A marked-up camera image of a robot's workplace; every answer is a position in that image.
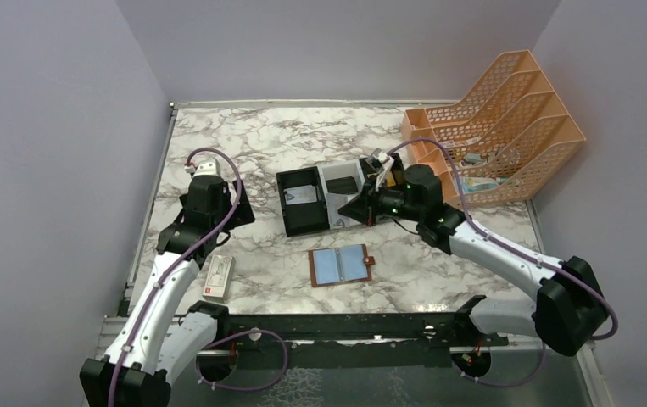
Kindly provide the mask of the silver VIP card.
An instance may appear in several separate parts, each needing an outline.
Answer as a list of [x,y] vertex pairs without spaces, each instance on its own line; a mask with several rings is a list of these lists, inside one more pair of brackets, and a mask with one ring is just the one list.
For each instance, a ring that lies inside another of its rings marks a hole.
[[345,228],[349,226],[349,222],[346,218],[338,218],[337,220],[331,223],[332,229]]

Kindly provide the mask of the black and white card tray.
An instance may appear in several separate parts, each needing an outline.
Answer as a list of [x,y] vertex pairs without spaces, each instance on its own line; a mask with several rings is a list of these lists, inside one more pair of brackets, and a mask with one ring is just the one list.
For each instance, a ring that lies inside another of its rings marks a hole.
[[288,237],[357,227],[360,223],[338,213],[354,199],[376,170],[365,158],[276,173],[282,222]]

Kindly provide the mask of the brown leather card holder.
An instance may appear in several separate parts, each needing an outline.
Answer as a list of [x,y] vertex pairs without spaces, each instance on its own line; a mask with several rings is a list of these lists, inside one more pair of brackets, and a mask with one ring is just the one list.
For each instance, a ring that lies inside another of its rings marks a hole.
[[376,264],[365,244],[310,250],[308,259],[312,287],[370,281]]

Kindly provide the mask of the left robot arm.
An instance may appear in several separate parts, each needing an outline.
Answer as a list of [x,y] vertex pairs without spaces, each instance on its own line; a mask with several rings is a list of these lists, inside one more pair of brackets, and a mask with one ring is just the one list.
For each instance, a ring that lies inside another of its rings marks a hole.
[[195,312],[172,329],[184,293],[221,233],[254,222],[243,182],[193,176],[181,211],[160,234],[153,269],[139,302],[100,359],[88,359],[80,381],[91,406],[166,406],[176,378],[196,350],[230,336],[220,317]]

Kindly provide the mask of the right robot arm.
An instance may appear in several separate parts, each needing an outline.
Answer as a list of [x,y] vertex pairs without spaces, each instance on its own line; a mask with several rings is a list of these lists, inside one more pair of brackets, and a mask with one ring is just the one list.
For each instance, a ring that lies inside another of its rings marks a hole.
[[575,355],[611,318],[590,264],[543,255],[484,228],[443,200],[432,169],[415,164],[400,187],[365,182],[339,214],[374,226],[382,217],[413,221],[421,240],[446,254],[468,259],[521,289],[526,300],[479,298],[453,322],[455,338],[472,345],[486,334],[538,337],[558,354]]

